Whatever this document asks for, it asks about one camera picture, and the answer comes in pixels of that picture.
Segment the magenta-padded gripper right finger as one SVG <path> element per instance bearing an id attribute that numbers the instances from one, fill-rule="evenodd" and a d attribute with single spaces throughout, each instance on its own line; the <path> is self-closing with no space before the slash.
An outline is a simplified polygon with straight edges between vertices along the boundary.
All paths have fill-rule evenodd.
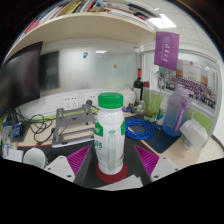
<path id="1" fill-rule="evenodd" d="M 179 167 L 168 157 L 159 157 L 150 151 L 135 145 L 146 174 L 152 182 L 164 178 L 179 170 Z"/>

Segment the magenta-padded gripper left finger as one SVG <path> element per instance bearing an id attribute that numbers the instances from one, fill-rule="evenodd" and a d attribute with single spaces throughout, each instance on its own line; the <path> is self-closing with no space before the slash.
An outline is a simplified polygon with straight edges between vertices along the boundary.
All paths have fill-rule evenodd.
<path id="1" fill-rule="evenodd" d="M 91 145 L 86 146 L 67 157 L 60 155 L 45 168 L 45 171 L 82 186 L 92 159 L 91 148 Z"/>

